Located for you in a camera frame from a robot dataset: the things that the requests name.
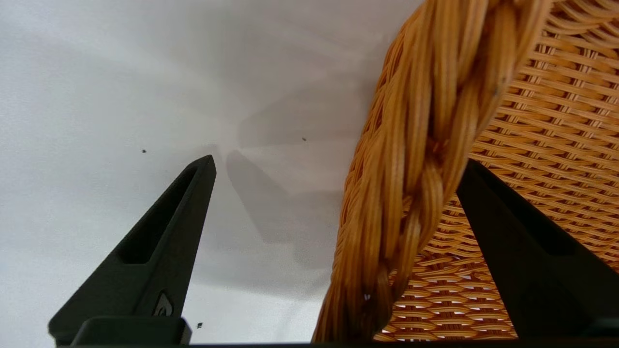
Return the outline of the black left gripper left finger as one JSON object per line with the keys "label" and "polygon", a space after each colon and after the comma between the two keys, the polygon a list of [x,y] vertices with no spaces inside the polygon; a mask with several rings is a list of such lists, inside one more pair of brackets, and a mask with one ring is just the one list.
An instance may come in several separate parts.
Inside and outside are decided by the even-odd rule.
{"label": "black left gripper left finger", "polygon": [[190,163],[52,317],[57,345],[187,345],[183,307],[217,171]]}

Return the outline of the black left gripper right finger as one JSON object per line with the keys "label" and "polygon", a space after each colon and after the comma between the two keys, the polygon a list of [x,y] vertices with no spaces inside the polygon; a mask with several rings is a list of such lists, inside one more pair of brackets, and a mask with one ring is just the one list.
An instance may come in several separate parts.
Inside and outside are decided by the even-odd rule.
{"label": "black left gripper right finger", "polygon": [[619,276],[481,163],[457,188],[520,338],[617,338]]}

